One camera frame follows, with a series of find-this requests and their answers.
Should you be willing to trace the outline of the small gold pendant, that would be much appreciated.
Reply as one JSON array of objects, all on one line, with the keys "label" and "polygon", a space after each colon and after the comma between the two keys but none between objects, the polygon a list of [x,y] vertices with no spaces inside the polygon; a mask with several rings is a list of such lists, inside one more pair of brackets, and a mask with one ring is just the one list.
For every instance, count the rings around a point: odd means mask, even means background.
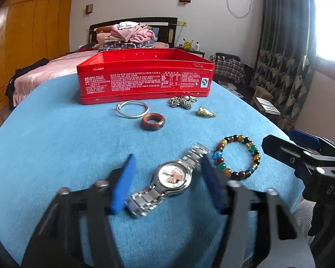
[{"label": "small gold pendant", "polygon": [[204,107],[199,107],[198,110],[196,111],[196,115],[201,117],[216,117],[215,113],[209,111]]}]

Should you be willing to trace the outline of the silver wrist watch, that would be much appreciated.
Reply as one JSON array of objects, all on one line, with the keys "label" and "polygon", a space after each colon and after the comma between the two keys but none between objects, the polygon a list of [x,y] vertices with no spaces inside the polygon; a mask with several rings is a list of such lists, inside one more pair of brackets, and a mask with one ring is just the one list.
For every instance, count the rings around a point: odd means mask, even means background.
[{"label": "silver wrist watch", "polygon": [[159,165],[151,184],[129,196],[126,207],[135,217],[145,217],[170,196],[184,192],[192,181],[192,174],[200,168],[201,159],[209,150],[195,144],[184,157]]}]

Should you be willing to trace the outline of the thin silver bangle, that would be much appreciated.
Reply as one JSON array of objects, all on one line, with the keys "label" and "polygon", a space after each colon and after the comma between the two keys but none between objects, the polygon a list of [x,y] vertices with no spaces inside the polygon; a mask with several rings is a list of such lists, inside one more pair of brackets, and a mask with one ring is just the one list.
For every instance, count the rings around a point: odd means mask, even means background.
[{"label": "thin silver bangle", "polygon": [[138,119],[148,114],[149,106],[142,101],[128,100],[118,103],[115,110],[121,117],[127,119]]}]

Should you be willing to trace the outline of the white device on stool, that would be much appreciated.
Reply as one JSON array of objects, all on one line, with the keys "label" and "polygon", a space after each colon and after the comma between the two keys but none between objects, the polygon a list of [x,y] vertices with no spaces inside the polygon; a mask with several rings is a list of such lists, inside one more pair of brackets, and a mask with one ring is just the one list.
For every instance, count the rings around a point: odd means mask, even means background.
[{"label": "white device on stool", "polygon": [[260,109],[260,111],[266,114],[280,115],[278,109],[270,101],[263,99],[261,97],[254,97],[254,101],[257,104],[257,107]]}]

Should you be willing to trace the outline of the small wooden stool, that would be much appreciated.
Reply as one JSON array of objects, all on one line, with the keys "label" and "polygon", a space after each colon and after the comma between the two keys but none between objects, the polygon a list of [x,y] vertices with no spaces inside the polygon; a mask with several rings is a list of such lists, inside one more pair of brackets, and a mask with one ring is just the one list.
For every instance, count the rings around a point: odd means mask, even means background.
[{"label": "small wooden stool", "polygon": [[255,87],[255,93],[252,96],[252,100],[251,100],[251,105],[254,106],[255,102],[254,99],[256,97],[260,97],[262,99],[266,99],[267,101],[273,101],[274,97],[273,95],[271,95],[271,93],[269,93],[265,88],[263,88],[262,86],[256,86]]}]

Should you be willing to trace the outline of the dark patterned curtain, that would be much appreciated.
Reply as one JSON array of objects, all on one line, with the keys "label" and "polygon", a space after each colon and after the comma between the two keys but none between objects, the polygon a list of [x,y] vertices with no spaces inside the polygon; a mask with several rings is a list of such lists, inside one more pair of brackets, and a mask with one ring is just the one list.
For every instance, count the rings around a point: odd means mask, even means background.
[{"label": "dark patterned curtain", "polygon": [[280,112],[284,132],[295,126],[316,61],[314,0],[263,0],[260,45],[251,86],[263,87]]}]

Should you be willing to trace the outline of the blue table cloth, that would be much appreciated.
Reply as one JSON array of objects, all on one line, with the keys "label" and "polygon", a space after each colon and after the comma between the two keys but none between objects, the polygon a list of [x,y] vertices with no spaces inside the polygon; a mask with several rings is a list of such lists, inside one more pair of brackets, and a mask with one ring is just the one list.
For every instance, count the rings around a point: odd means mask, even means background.
[{"label": "blue table cloth", "polygon": [[[146,104],[165,117],[162,129],[143,130],[138,119],[120,117],[113,103],[83,105],[73,74],[42,83],[9,115],[0,127],[0,241],[17,263],[60,188],[86,189],[130,154],[137,160],[133,193],[150,184],[158,165],[180,159],[196,143],[212,149],[222,138],[239,134],[256,145],[270,134],[286,138],[218,84],[197,101],[215,118],[172,108],[165,99]],[[199,172],[187,190],[147,216],[121,211],[110,217],[126,267],[210,267],[225,221]]]}]

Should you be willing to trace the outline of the plaid bag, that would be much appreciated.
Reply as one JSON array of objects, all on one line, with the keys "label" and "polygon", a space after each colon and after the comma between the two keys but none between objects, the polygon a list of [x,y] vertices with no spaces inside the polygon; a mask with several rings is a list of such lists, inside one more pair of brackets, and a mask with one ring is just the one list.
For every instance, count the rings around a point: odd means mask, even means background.
[{"label": "plaid bag", "polygon": [[209,57],[214,63],[214,76],[225,77],[235,83],[243,83],[246,80],[244,64],[239,56],[226,53],[215,53]]}]

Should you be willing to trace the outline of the black white nightstand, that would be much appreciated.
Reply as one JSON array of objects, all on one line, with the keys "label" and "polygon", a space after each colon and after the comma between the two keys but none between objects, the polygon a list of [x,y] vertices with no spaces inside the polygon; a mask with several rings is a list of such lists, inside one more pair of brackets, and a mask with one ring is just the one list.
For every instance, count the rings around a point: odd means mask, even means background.
[{"label": "black white nightstand", "polygon": [[204,51],[196,51],[194,49],[188,49],[187,50],[187,49],[184,49],[183,47],[176,47],[176,49],[186,51],[188,53],[194,54],[194,55],[202,57],[202,58],[205,57],[205,52]]}]

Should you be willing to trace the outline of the white small bottle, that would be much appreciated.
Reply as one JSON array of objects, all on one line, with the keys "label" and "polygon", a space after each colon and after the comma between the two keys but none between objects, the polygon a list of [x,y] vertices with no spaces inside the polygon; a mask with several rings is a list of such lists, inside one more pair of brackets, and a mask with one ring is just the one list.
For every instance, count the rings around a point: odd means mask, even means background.
[{"label": "white small bottle", "polygon": [[199,42],[196,42],[196,44],[195,44],[195,51],[200,51],[200,44],[199,44]]}]

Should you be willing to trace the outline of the yellow pikachu plush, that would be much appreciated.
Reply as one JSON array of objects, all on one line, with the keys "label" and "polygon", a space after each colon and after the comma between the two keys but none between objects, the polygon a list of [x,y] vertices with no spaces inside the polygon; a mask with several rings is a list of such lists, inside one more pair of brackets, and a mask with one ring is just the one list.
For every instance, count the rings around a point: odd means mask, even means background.
[{"label": "yellow pikachu plush", "polygon": [[183,38],[183,49],[184,50],[191,50],[192,49],[193,40],[187,40]]}]

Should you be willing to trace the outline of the black bed headboard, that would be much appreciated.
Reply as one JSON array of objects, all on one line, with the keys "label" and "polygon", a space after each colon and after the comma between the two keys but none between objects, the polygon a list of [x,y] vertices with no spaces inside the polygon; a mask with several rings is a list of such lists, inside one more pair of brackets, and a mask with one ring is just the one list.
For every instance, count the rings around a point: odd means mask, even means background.
[{"label": "black bed headboard", "polygon": [[175,36],[177,31],[178,18],[174,17],[142,17],[142,18],[122,18],[112,21],[101,22],[90,25],[88,31],[88,43],[97,42],[97,28],[110,27],[124,21],[145,23],[152,28],[158,28],[157,41],[169,44],[170,48],[175,47]]}]

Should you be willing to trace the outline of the red metal tin box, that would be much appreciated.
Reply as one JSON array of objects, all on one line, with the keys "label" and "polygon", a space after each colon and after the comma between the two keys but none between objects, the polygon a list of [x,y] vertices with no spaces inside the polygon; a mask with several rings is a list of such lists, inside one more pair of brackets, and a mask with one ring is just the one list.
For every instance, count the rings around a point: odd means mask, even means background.
[{"label": "red metal tin box", "polygon": [[82,104],[207,97],[213,62],[177,48],[101,51],[77,66]]}]

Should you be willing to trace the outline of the bed with pink cover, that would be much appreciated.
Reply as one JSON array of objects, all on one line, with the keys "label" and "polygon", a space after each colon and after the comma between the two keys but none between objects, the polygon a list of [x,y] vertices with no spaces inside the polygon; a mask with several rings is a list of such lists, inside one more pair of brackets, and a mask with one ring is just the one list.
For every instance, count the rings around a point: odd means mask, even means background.
[{"label": "bed with pink cover", "polygon": [[97,53],[97,50],[91,50],[67,54],[20,76],[14,81],[13,106],[20,104],[29,93],[45,81],[76,74],[78,64]]}]

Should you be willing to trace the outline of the pile of folded clothes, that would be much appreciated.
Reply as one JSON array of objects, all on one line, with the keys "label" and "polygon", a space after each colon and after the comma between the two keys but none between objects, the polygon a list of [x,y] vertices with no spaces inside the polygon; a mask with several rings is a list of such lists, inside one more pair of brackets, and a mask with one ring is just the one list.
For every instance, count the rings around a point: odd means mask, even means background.
[{"label": "pile of folded clothes", "polygon": [[158,42],[153,29],[144,23],[123,21],[112,26],[99,27],[97,33],[98,51],[133,48],[169,48],[169,44]]}]

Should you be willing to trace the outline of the wooden wardrobe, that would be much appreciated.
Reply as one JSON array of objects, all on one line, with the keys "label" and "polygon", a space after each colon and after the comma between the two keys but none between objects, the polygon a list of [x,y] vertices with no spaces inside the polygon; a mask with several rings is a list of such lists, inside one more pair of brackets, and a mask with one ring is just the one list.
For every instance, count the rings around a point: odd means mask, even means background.
[{"label": "wooden wardrobe", "polygon": [[6,0],[0,8],[0,105],[15,70],[69,51],[72,0]]}]

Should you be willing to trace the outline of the left wall lamp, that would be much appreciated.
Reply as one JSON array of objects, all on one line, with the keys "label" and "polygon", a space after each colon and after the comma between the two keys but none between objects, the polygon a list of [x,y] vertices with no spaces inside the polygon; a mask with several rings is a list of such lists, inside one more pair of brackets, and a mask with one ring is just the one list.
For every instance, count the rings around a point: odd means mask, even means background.
[{"label": "left wall lamp", "polygon": [[87,14],[87,15],[89,15],[89,14],[91,14],[93,12],[93,5],[92,4],[88,4],[88,5],[86,5],[86,7],[85,7],[85,13]]}]

